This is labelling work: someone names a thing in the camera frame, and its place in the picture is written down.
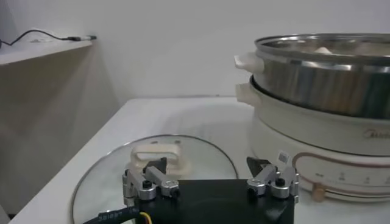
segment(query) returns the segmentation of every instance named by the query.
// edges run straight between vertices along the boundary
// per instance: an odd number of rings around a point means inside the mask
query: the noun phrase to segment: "rose gold trim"
[[[316,155],[316,154],[313,154],[313,153],[310,153],[310,152],[302,152],[302,153],[298,153],[296,156],[294,156],[294,158],[292,159],[293,160],[293,166],[296,167],[296,163],[297,163],[297,160],[301,157],[304,157],[304,156],[311,156],[311,157],[315,157],[315,158],[318,158],[318,159],[323,159],[323,160],[327,160],[327,161],[331,161],[331,162],[334,162],[334,163],[338,163],[338,164],[343,164],[343,165],[348,165],[348,166],[355,166],[355,167],[369,167],[369,168],[390,168],[390,164],[387,164],[387,165],[378,165],[378,164],[359,164],[359,163],[351,163],[351,162],[347,162],[347,161],[343,161],[343,160],[339,160],[339,159],[333,159],[333,158],[328,158],[328,157],[325,157],[325,156],[320,156],[320,155]],[[302,174],[300,175],[300,177],[302,179],[304,179],[305,181],[311,183],[311,184],[318,184],[317,182],[314,182],[312,180],[309,180],[308,178],[304,177]],[[337,188],[337,187],[331,187],[331,186],[327,186],[327,185],[324,185],[324,184],[321,184],[324,188],[326,189],[329,189],[331,191],[338,191],[338,192],[342,192],[342,193],[347,193],[347,194],[358,194],[358,195],[377,195],[377,196],[382,196],[382,195],[390,195],[390,192],[382,192],[382,193],[368,193],[368,192],[360,192],[360,191],[348,191],[348,190],[344,190],[344,189],[340,189],[340,188]]]

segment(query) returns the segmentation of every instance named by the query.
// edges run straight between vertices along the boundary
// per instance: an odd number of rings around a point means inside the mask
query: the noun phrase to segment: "brand logo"
[[[363,137],[365,138],[377,138],[377,139],[390,139],[390,131],[389,130],[375,130],[375,129],[367,129],[363,132]]]

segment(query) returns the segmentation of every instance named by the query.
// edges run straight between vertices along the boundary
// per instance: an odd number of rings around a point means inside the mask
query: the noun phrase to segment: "steel pot rim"
[[[302,52],[286,50],[268,46],[267,44],[288,40],[361,40],[372,41],[373,43],[389,44],[390,34],[388,33],[306,33],[294,35],[277,35],[257,39],[255,45],[258,48],[257,54],[260,57],[277,57],[284,63],[302,64],[305,62],[323,62],[328,64],[361,65],[361,66],[385,66],[385,73],[390,73],[390,55],[353,55],[353,54],[322,54],[316,52]]]

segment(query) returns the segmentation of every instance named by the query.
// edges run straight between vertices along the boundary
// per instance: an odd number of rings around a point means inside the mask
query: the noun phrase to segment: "pot handle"
[[[263,59],[256,56],[256,53],[249,52],[234,56],[236,68],[246,70],[253,74],[261,74],[264,71]]]
[[[260,95],[257,94],[249,83],[236,85],[237,101],[249,104],[253,107],[259,107],[261,103]]]

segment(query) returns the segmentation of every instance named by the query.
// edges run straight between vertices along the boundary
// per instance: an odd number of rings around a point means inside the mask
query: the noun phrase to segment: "cable plug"
[[[96,40],[97,36],[89,35],[89,36],[83,36],[83,37],[66,37],[65,40],[71,40],[71,41],[84,41],[84,40]]]

